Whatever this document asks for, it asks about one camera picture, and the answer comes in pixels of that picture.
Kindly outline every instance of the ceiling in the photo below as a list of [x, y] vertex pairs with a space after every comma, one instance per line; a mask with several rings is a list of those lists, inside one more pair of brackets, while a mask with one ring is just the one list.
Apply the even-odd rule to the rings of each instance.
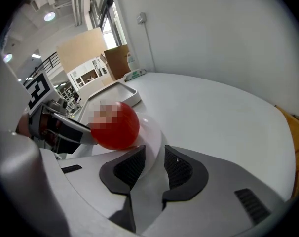
[[35, 67], [40, 66], [42, 63], [41, 59], [28, 57], [25, 63], [22, 65], [21, 69], [16, 72], [16, 76], [18, 79], [21, 79], [22, 82], [28, 78], [32, 72], [35, 70]]
[[[56, 16], [52, 21], [46, 22], [44, 16], [49, 12], [55, 12]], [[3, 52], [4, 55], [13, 55], [8, 64], [18, 78], [29, 75], [40, 65], [41, 59], [31, 57], [38, 48], [39, 36], [57, 32], [60, 29], [58, 22], [65, 22], [66, 16], [73, 17], [71, 0], [25, 0], [16, 11]]]
[[56, 19], [72, 14], [71, 0], [25, 0], [13, 17], [7, 46], [19, 44], [39, 29], [50, 24], [51, 22], [44, 21], [44, 16], [51, 11], [56, 13]]

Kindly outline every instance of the railing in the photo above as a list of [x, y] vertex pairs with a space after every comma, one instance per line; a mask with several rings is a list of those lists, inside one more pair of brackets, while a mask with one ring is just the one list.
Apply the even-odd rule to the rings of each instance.
[[60, 64], [60, 58], [57, 55], [57, 52], [50, 55], [45, 61], [43, 61], [40, 66], [38, 66], [27, 78], [32, 78], [40, 73], [42, 70], [45, 70], [46, 73], [50, 72], [54, 67]]

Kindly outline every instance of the red ball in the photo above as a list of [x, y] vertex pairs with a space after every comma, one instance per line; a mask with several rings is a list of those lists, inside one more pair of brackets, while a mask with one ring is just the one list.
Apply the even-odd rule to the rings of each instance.
[[91, 134], [104, 148], [128, 148], [138, 137], [140, 122], [135, 111], [123, 102], [101, 105], [95, 112]]

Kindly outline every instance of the wall outlet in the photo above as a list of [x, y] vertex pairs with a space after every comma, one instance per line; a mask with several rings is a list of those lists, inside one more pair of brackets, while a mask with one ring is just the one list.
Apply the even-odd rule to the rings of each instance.
[[146, 22], [146, 15], [144, 12], [140, 12], [139, 15], [136, 17], [138, 25]]

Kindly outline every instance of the white wall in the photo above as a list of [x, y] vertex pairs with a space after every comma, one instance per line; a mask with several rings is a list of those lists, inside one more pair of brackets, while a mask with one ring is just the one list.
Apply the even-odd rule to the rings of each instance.
[[95, 59], [91, 59], [86, 61], [85, 63], [79, 65], [78, 67], [74, 68], [72, 71], [68, 72], [67, 74], [72, 74], [73, 78], [76, 80], [77, 78], [81, 77], [82, 75], [86, 74], [87, 72], [94, 69], [92, 61]]
[[278, 0], [114, 0], [129, 49], [158, 72], [219, 81], [299, 115], [299, 28]]
[[71, 77], [71, 73], [67, 73], [67, 78], [69, 79], [71, 85], [75, 89], [75, 91], [79, 91], [79, 88], [77, 87], [76, 83], [74, 82], [73, 78]]
[[91, 19], [90, 19], [89, 13], [86, 13], [84, 15], [84, 20], [85, 20], [85, 24], [86, 24], [86, 27], [87, 27], [88, 31], [94, 29], [92, 27], [92, 23], [91, 23]]

